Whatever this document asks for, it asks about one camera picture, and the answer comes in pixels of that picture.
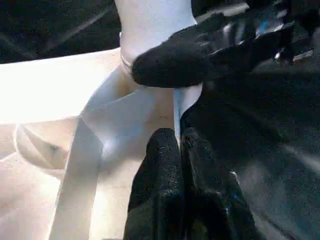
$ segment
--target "black cloth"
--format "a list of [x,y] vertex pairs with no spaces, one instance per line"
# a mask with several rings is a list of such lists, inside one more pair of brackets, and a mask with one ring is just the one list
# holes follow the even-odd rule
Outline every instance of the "black cloth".
[[119,47],[113,0],[3,0],[0,63],[61,57]]
[[182,239],[184,211],[178,144],[172,129],[161,128],[150,137],[133,179],[123,239]]
[[255,73],[204,83],[181,118],[236,172],[268,240],[320,239],[320,75]]
[[181,142],[188,239],[263,240],[236,173],[224,168],[195,128],[185,129]]

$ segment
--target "white tube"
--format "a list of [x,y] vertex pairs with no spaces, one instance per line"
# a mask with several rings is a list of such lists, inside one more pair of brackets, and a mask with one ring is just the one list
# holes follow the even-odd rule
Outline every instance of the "white tube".
[[127,71],[140,54],[196,24],[191,0],[115,0],[121,20],[121,57]]

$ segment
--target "white plastic part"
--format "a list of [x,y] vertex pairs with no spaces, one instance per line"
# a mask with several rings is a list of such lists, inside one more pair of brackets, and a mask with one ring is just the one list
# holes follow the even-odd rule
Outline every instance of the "white plastic part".
[[79,120],[49,239],[88,239],[102,151],[102,142]]
[[120,49],[0,64],[0,124],[77,117],[120,63]]
[[60,181],[17,153],[0,162],[0,179],[0,239],[46,239]]
[[62,177],[68,151],[44,141],[23,125],[15,129],[14,147],[29,164],[58,179]]

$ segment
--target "black material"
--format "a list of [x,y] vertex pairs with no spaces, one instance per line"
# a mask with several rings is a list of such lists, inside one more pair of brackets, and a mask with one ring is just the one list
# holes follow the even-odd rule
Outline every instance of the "black material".
[[181,118],[237,173],[268,240],[320,239],[319,100],[319,74],[239,75],[204,83]]
[[182,239],[184,187],[174,131],[161,128],[151,136],[134,177],[123,239]]
[[262,240],[255,226],[250,208],[243,197],[237,175],[226,171],[215,158],[210,143],[196,129],[183,131],[182,159],[186,185],[189,226],[196,221],[205,230],[191,239],[210,240]]
[[275,7],[285,24],[295,20],[295,27],[281,36],[276,60],[291,64],[309,58],[314,50],[313,34],[320,27],[320,0],[281,0]]
[[246,0],[246,3],[251,9],[264,8],[271,4],[280,3],[293,18],[320,8],[319,0]]
[[250,72],[276,54],[281,34],[293,27],[282,25],[273,7],[232,17],[215,14],[140,55],[132,76],[141,85],[172,88]]
[[119,46],[121,24],[113,0],[4,0],[0,22],[0,63]]

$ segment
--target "black glove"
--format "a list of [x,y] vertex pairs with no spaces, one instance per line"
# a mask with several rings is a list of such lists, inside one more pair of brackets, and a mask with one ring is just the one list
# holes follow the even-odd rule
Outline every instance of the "black glove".
[[262,240],[237,175],[215,159],[211,144],[194,128],[182,133],[184,172],[191,239]]
[[184,192],[174,131],[159,129],[151,136],[133,180],[123,239],[182,239]]
[[232,17],[213,15],[140,55],[132,76],[141,85],[179,88],[250,72],[275,56],[289,26],[273,6]]

